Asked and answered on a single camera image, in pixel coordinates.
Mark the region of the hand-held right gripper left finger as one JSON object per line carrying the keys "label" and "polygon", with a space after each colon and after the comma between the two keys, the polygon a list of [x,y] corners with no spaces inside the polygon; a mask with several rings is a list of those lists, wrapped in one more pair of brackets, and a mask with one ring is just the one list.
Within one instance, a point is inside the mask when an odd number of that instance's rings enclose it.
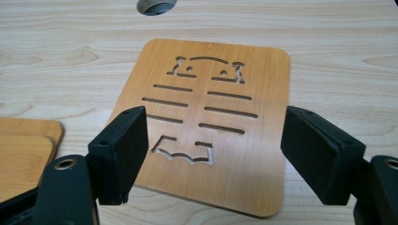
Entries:
{"label": "hand-held right gripper left finger", "polygon": [[144,106],[121,112],[88,145],[88,162],[94,170],[100,204],[120,205],[128,201],[148,146]]}

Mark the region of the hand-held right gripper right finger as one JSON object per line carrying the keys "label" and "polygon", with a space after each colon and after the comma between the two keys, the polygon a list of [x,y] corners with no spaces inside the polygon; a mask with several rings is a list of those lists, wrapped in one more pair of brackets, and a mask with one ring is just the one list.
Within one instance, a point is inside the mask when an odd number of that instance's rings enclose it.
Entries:
{"label": "hand-held right gripper right finger", "polygon": [[365,152],[362,142],[315,112],[289,106],[281,149],[323,204],[347,204],[351,174]]}

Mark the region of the bamboo coaster with cut-out pattern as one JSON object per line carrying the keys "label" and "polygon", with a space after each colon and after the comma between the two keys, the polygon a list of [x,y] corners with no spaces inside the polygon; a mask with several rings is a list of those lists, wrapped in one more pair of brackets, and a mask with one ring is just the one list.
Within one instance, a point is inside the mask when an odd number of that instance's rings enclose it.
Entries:
{"label": "bamboo coaster with cut-out pattern", "polygon": [[153,39],[114,112],[146,108],[140,187],[256,217],[283,201],[290,58],[277,48]]}

